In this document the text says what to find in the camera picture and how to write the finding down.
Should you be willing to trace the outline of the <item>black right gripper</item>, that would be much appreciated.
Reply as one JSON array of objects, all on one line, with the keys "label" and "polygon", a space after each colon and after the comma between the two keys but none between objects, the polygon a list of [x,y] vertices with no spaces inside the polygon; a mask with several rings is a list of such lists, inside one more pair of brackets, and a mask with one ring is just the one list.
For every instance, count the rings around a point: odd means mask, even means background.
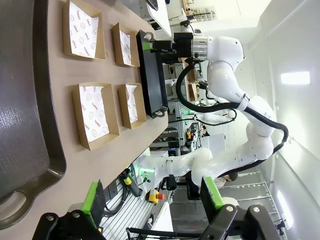
[{"label": "black right gripper", "polygon": [[176,59],[191,58],[193,38],[194,34],[192,32],[175,32],[173,41],[165,40],[164,43],[157,40],[144,42],[142,49],[150,50],[151,53],[166,54]]}]

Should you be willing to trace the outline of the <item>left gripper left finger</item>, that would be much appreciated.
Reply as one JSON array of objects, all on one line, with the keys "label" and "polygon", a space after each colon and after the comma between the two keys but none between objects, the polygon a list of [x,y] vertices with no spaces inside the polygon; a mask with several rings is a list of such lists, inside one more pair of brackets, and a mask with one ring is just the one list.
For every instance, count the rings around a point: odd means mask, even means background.
[{"label": "left gripper left finger", "polygon": [[99,229],[105,215],[106,199],[101,181],[94,181],[81,209],[58,216],[44,213],[37,224],[34,240],[104,240]]}]

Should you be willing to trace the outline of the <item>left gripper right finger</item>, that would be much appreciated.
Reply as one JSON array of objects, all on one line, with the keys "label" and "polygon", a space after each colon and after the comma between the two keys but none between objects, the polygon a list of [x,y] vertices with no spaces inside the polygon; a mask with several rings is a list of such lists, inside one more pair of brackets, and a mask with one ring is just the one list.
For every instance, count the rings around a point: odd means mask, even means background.
[{"label": "left gripper right finger", "polygon": [[224,203],[211,177],[203,177],[200,186],[208,227],[200,240],[226,240],[238,236],[242,240],[279,240],[280,235],[266,208],[260,204],[247,209]]}]

